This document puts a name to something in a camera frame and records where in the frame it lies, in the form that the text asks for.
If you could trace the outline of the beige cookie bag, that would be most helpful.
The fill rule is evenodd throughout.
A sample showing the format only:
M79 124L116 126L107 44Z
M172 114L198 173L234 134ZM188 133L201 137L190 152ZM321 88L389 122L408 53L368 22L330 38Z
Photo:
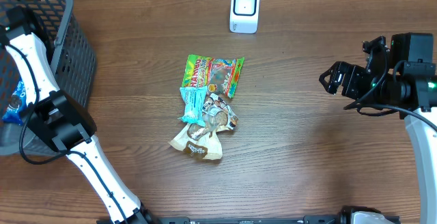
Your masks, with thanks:
M169 144L196 159L222 159L223 149L217 133L234 130L238 117L217 94L210 94L206 98L202 115L205 126L187 124Z

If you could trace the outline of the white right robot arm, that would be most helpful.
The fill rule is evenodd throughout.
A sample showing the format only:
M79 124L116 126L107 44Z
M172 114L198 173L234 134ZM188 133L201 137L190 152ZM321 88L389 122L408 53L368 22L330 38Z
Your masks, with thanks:
M319 81L353 101L346 109L398 113L410 138L419 183L420 223L436 222L436 64L430 33L400 33L363 42L366 66L335 62Z

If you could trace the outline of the blue Oreo pack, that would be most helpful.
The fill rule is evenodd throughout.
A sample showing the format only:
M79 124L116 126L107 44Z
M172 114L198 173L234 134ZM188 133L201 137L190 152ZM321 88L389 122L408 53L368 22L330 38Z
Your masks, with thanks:
M5 123L23 125L23 119L20 116L20 112L27 108L27 96L25 85L22 79L18 81L16 88L14 89L10 103L2 117L2 121Z

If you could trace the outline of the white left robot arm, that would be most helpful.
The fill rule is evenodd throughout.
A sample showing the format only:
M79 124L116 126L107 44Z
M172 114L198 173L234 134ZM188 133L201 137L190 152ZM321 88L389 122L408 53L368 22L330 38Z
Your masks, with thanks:
M6 16L1 46L12 56L26 89L29 110L23 129L80 169L105 205L110 223L190 223L186 217L157 218L144 207L106 158L91 115L59 88L33 11L16 6Z

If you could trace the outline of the light teal snack bar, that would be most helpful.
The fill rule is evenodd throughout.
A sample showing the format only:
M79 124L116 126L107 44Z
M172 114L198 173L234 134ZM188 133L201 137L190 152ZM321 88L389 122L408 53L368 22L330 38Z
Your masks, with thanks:
M180 94L184 101L184 115L180 118L187 124L197 124L204 127L203 104L206 99L207 87L181 87Z

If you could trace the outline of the green Haribo candy bag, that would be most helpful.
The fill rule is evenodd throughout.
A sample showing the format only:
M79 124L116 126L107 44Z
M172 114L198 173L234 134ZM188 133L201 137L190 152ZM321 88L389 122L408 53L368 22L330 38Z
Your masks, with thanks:
M245 58L187 57L182 87L207 87L208 93L233 98Z

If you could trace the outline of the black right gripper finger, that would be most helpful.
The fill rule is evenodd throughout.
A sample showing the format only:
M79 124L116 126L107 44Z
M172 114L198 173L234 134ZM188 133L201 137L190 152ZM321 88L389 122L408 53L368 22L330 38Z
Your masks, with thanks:
M328 73L330 76L335 76L337 74L343 74L344 73L344 62L343 61L336 61L328 70Z
M333 74L332 68L320 75L319 82L329 94L335 95L337 93L337 84L335 82L335 74Z

